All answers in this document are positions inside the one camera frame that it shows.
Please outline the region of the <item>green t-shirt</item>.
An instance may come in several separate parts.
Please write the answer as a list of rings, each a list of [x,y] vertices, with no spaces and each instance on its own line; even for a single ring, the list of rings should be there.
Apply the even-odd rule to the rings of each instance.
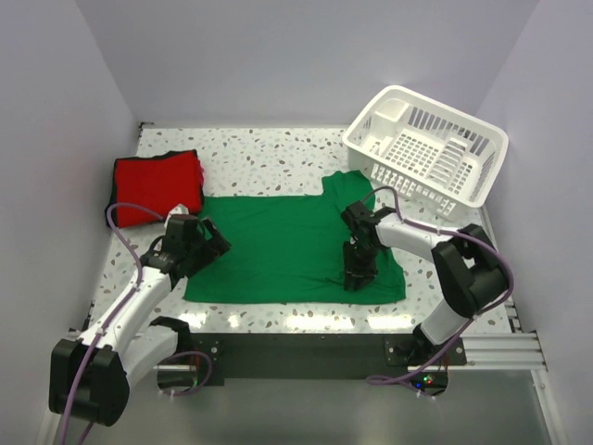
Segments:
[[[194,303],[338,303],[383,305],[406,297],[405,275],[391,251],[360,290],[344,288],[341,219],[347,205],[372,190],[360,172],[322,178],[317,196],[207,197],[204,212],[230,250],[191,277],[184,299]]]

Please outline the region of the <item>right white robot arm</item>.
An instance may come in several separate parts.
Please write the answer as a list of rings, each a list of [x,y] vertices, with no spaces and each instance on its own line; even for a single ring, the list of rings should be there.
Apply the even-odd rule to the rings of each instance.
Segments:
[[[343,246],[346,290],[372,283],[379,254],[388,249],[405,250],[435,266],[443,299],[414,328],[407,347],[419,362],[435,363],[451,338],[511,291],[510,267],[480,225],[439,229],[402,219],[394,208],[369,210],[361,201],[349,205],[341,218],[350,231]]]

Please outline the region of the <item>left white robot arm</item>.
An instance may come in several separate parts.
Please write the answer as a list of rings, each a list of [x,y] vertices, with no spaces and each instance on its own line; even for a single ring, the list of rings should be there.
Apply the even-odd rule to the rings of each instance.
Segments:
[[[138,260],[138,271],[103,316],[52,350],[48,407],[52,413],[113,426],[132,388],[160,362],[185,362],[195,352],[188,323],[156,316],[155,308],[186,278],[228,252],[209,218],[174,214]]]

